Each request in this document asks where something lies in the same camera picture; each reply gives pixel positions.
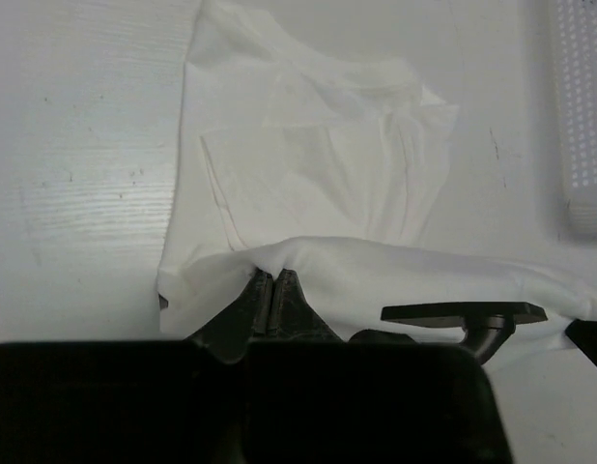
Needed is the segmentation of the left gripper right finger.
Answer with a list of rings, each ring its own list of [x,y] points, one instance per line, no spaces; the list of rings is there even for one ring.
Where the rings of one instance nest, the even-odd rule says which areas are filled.
[[[342,342],[307,303],[298,274],[282,270],[273,285],[267,338],[289,341]]]

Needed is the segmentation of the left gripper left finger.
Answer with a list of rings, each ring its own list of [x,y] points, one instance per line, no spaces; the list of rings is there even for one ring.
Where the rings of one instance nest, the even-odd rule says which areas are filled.
[[[273,277],[259,269],[239,296],[220,311],[191,341],[221,363],[237,363],[244,356],[248,342],[267,333]]]

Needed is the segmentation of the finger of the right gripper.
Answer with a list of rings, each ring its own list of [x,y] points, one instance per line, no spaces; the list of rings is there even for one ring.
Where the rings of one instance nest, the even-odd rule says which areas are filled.
[[[482,365],[518,326],[544,323],[548,316],[544,308],[524,302],[449,302],[389,305],[382,309],[380,320],[428,330],[459,328],[464,336],[456,343],[421,343],[406,333],[366,329],[353,335],[351,343],[367,355],[413,364],[444,364],[462,358]]]
[[[597,322],[575,320],[565,334],[597,367]]]

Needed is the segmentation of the plain white t shirt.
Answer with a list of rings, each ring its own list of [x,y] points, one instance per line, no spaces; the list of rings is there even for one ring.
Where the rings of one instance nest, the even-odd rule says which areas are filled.
[[[342,339],[366,329],[456,343],[459,328],[380,320],[389,305],[524,302],[487,362],[567,345],[597,322],[597,289],[543,265],[426,249],[458,107],[400,58],[347,62],[292,37],[266,10],[204,1],[185,57],[177,184],[157,272],[160,328],[191,336],[259,269],[298,274]]]

